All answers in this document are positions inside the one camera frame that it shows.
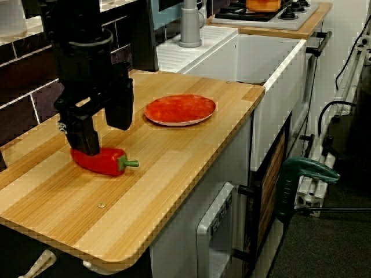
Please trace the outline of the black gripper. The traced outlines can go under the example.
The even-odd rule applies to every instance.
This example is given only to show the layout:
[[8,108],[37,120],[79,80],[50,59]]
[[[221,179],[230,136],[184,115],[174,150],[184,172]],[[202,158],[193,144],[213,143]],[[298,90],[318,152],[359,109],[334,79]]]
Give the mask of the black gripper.
[[64,90],[54,102],[59,129],[71,148],[86,155],[100,152],[92,115],[105,109],[107,124],[127,130],[133,118],[133,79],[128,62],[111,63],[113,34],[102,28],[92,41],[52,37],[57,76]]

